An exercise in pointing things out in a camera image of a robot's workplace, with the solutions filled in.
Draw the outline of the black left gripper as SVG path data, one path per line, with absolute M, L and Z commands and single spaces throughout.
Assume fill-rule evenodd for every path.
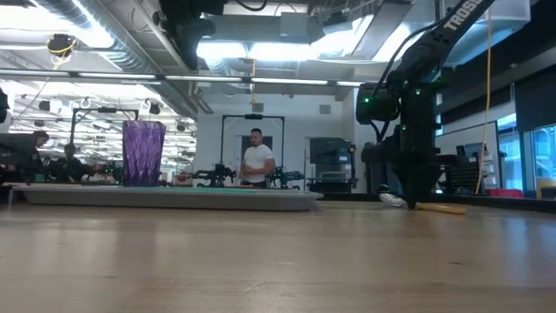
M 215 34 L 215 24 L 203 13 L 222 15 L 226 0 L 160 0 L 160 23 L 178 23 L 177 47 L 182 60 L 190 70 L 198 69 L 197 47 L 205 36 Z

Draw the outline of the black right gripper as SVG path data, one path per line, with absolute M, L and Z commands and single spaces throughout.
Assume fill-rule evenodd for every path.
M 374 121 L 399 125 L 390 137 L 384 130 L 377 131 L 377 143 L 361 152 L 365 163 L 391 163 L 400 180 L 403 199 L 409 209 L 427 200 L 439 179 L 439 151 L 435 147 L 436 83 L 406 85 L 401 90 L 376 84 L 361 85 L 361 123 Z

